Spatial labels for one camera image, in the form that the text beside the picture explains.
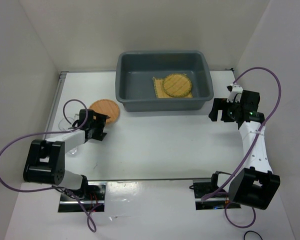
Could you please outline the orange round woven coaster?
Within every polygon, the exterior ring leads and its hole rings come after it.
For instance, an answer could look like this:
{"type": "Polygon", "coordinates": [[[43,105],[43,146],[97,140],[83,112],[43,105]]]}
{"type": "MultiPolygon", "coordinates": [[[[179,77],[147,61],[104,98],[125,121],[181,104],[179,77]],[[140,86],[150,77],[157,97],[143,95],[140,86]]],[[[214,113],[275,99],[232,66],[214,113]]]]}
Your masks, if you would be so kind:
{"type": "Polygon", "coordinates": [[[97,100],[89,106],[89,109],[96,113],[107,115],[109,118],[106,120],[106,125],[115,123],[120,116],[119,106],[110,99],[97,100]]]}

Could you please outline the yellow round woven coaster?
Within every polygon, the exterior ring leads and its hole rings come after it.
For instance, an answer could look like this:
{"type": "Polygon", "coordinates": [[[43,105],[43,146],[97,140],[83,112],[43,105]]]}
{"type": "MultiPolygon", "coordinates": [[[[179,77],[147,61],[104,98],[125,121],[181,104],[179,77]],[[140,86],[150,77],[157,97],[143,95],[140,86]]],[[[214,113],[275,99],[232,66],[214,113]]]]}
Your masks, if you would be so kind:
{"type": "Polygon", "coordinates": [[[174,98],[183,98],[192,90],[192,82],[181,73],[173,73],[166,76],[162,81],[163,91],[174,98]]]}

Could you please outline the square bamboo mat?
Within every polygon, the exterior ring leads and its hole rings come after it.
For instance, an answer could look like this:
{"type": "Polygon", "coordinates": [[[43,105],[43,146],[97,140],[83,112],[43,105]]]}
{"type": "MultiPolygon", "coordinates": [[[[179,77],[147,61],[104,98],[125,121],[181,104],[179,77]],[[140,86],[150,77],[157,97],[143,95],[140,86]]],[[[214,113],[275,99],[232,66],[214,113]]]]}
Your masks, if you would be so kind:
{"type": "Polygon", "coordinates": [[[156,98],[158,98],[158,99],[173,98],[172,96],[170,96],[164,92],[164,89],[162,87],[164,78],[153,77],[152,80],[153,80],[153,86],[154,86],[154,92],[155,92],[156,98]]]}

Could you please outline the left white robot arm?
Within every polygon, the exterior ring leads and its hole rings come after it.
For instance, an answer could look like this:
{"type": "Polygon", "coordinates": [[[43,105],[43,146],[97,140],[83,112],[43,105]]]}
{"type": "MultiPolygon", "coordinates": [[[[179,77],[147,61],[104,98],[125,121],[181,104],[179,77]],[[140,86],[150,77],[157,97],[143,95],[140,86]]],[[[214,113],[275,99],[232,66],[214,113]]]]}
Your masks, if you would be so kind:
{"type": "Polygon", "coordinates": [[[102,141],[106,136],[104,127],[109,118],[92,109],[81,109],[78,119],[70,123],[69,133],[33,140],[23,170],[23,179],[26,182],[61,187],[68,196],[71,195],[68,193],[70,190],[78,200],[93,195],[97,188],[89,185],[85,175],[66,171],[65,155],[90,139],[102,141]]]}

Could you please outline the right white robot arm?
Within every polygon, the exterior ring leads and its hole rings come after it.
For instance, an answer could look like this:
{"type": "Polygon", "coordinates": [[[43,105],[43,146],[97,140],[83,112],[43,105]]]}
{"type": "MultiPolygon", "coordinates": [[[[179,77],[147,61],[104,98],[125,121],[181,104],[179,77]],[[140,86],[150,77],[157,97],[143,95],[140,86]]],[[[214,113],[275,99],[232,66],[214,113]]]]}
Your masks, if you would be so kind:
{"type": "Polygon", "coordinates": [[[215,98],[208,117],[217,121],[235,122],[242,139],[244,163],[230,181],[231,202],[265,210],[280,186],[280,177],[273,173],[265,144],[265,115],[258,111],[260,94],[238,85],[228,87],[227,98],[215,98]]]}

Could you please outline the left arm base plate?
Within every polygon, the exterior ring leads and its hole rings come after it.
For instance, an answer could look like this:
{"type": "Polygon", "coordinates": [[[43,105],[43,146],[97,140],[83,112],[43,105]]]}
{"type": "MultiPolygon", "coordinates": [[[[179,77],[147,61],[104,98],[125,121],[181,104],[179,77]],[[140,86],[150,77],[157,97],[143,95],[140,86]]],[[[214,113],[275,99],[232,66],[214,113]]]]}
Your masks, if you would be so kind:
{"type": "MultiPolygon", "coordinates": [[[[104,212],[106,186],[105,181],[89,181],[88,194],[79,198],[87,212],[104,212]]],[[[67,194],[61,193],[58,205],[59,213],[79,213],[83,212],[80,204],[75,198],[67,194]]]]}

